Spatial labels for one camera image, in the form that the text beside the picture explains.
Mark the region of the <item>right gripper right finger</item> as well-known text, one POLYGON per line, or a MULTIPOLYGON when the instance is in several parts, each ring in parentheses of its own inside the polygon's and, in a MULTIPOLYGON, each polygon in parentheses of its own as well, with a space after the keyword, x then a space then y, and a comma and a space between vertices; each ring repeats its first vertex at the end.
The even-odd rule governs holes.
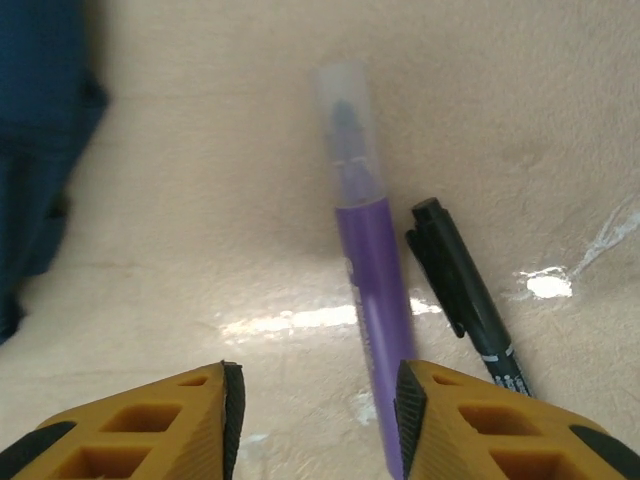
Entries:
POLYGON ((597 423, 422 360, 396 384, 406 479, 636 479, 639 456, 597 423))

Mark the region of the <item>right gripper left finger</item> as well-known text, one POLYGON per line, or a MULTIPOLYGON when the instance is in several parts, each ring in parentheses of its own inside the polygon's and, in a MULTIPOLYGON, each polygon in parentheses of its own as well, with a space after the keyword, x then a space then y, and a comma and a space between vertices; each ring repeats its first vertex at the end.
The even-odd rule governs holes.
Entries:
POLYGON ((246 406, 221 361, 60 412, 9 447, 12 479, 230 479, 246 406))

